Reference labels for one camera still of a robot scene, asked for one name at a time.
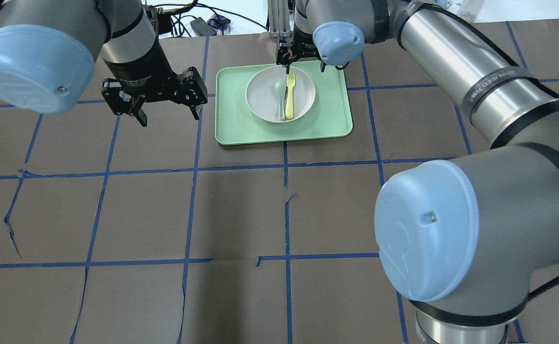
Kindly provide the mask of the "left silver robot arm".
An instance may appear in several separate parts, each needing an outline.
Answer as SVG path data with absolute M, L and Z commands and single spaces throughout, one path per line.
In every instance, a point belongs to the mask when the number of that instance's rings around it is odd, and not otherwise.
M 168 16 L 139 0 L 0 0 L 0 100 L 41 114 L 71 110 L 96 61 L 112 73 L 100 93 L 114 115 L 148 124 L 145 103 L 207 104 L 199 72 L 174 72 L 160 45 Z

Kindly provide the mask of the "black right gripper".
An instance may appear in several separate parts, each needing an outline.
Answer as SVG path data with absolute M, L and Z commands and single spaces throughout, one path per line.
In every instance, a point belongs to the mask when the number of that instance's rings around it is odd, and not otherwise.
M 315 57 L 321 62 L 321 73 L 325 72 L 327 64 L 321 58 L 317 46 L 314 44 L 312 33 L 307 33 L 301 29 L 293 29 L 293 41 L 277 42 L 276 65 L 285 68 L 285 74 L 290 73 L 292 63 L 304 57 Z

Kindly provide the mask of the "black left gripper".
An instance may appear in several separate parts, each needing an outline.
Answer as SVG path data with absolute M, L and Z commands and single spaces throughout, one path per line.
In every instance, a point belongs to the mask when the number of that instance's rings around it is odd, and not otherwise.
M 148 126 L 148 116 L 142 110 L 145 102 L 171 101 L 187 106 L 195 120 L 200 120 L 201 107 L 207 104 L 207 87 L 196 67 L 181 74 L 172 71 L 160 45 L 126 63 L 104 60 L 115 80 L 103 80 L 102 97 L 114 115 L 133 116 L 142 127 Z M 124 100 L 122 92 L 131 95 Z

